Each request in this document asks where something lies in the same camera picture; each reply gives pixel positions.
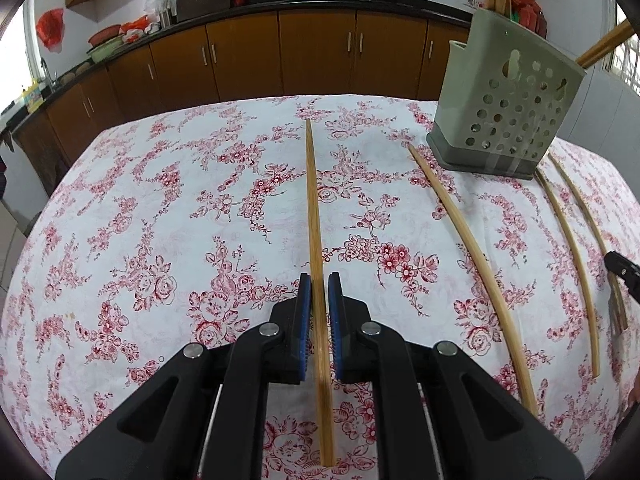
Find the white tile wall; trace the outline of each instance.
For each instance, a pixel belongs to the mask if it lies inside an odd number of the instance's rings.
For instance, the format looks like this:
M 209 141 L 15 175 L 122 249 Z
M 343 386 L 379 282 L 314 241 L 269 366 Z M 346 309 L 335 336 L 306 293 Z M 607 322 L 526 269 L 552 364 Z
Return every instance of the white tile wall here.
M 53 51 L 49 51 L 38 40 L 40 56 L 47 62 L 52 76 L 54 72 L 62 75 L 88 57 L 86 52 L 91 46 L 87 40 L 98 31 L 94 2 L 87 2 L 67 9 L 65 8 L 65 0 L 33 0 L 33 6 L 36 22 L 47 10 L 64 8 L 62 44 Z

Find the floral tablecloth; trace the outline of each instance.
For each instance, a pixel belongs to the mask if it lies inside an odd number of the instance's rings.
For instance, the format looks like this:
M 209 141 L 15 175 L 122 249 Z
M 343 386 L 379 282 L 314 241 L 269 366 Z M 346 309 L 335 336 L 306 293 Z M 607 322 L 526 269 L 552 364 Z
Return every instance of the floral tablecloth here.
M 435 103 L 297 96 L 180 110 L 103 132 L 25 245 L 1 323 L 0 405 L 53 473 L 62 456 L 189 341 L 230 343 L 268 319 L 308 272 L 304 120 L 311 118 L 325 276 L 405 339 L 451 339 L 504 388 L 514 370 L 460 238 L 406 148 L 419 146 L 496 272 L 539 418 L 591 470 L 607 454 L 640 355 L 639 308 L 612 335 L 601 254 L 548 160 L 541 168 L 588 268 L 602 374 L 591 378 L 571 253 L 535 181 L 444 171 L 426 147 Z M 640 260 L 640 206 L 613 166 L 556 139 L 607 245 Z M 313 364 L 271 385 L 263 477 L 374 479 L 369 385 L 334 382 L 339 459 L 319 466 Z

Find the utensil holder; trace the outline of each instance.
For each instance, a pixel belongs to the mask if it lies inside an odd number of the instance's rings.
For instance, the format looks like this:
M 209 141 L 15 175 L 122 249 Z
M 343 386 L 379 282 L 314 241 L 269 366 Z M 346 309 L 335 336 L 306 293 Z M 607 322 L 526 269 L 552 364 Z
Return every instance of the utensil holder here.
M 585 71 L 537 34 L 478 9 L 468 43 L 450 41 L 433 130 L 448 170 L 532 179 Z

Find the kitchen counter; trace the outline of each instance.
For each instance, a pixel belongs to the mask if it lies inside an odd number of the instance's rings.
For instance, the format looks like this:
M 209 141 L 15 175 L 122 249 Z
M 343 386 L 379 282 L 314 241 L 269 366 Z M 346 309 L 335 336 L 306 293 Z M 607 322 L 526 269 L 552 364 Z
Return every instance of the kitchen counter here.
M 471 26 L 472 14 L 465 10 L 460 10 L 455 7 L 449 7 L 430 0 L 247 0 L 247 4 L 242 7 L 231 7 L 227 10 L 215 12 L 212 14 L 205 14 L 192 20 L 185 20 L 184 22 L 177 23 L 171 27 L 164 28 L 155 34 L 145 36 L 140 40 L 132 44 L 127 44 L 117 50 L 112 56 L 107 59 L 95 63 L 91 68 L 85 70 L 80 75 L 73 78 L 68 83 L 57 87 L 53 92 L 44 100 L 40 105 L 38 111 L 44 110 L 48 105 L 55 101 L 58 97 L 63 95 L 68 88 L 82 81 L 87 75 L 93 73 L 99 67 L 104 66 L 106 63 L 113 61 L 114 59 L 135 50 L 143 45 L 149 44 L 165 36 L 175 34 L 188 28 L 197 27 L 206 23 L 216 22 L 219 20 L 225 20 L 227 18 L 234 18 L 238 16 L 244 16 L 246 14 L 252 14 L 255 12 L 268 12 L 270 10 L 289 10 L 289 9 L 354 9 L 354 10 L 370 10 L 372 12 L 388 12 L 390 14 L 398 14 L 401 16 L 411 16 L 414 18 L 436 19 L 441 22 L 450 23 L 458 27 L 469 28 Z M 38 112 L 34 112 L 26 116 L 19 124 L 17 124 L 12 130 L 12 136 L 17 138 L 20 128 L 28 123 L 34 115 Z

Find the red flower pattern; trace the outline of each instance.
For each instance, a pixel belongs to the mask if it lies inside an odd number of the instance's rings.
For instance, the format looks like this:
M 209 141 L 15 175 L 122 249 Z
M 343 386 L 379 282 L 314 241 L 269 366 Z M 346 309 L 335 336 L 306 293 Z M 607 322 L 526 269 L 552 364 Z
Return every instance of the red flower pattern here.
M 4 306 L 0 402 L 29 452 L 53 475 L 60 458 L 158 370 L 167 348 L 235 341 L 295 293 L 308 261 L 301 177 L 310 118 L 325 273 L 340 271 L 345 292 L 407 340 L 450 338 L 517 392 L 494 308 L 407 152 L 413 143 L 468 219 L 523 343 L 540 349 L 525 348 L 540 420 L 591 470 L 606 456 L 638 368 L 632 300 L 625 292 L 630 329 L 611 335 L 608 294 L 594 295 L 606 352 L 593 381 L 575 267 L 540 186 L 443 170 L 424 140 L 434 110 L 393 98 L 267 98 L 178 110 L 100 134 L 34 226 Z M 615 168 L 560 139 L 551 150 L 607 247 L 640 260 L 640 205 Z M 590 287 L 607 292 L 581 211 L 552 165 L 542 166 Z M 262 476 L 375 478 L 370 384 L 334 381 L 332 468 L 319 465 L 312 385 L 270 396 Z

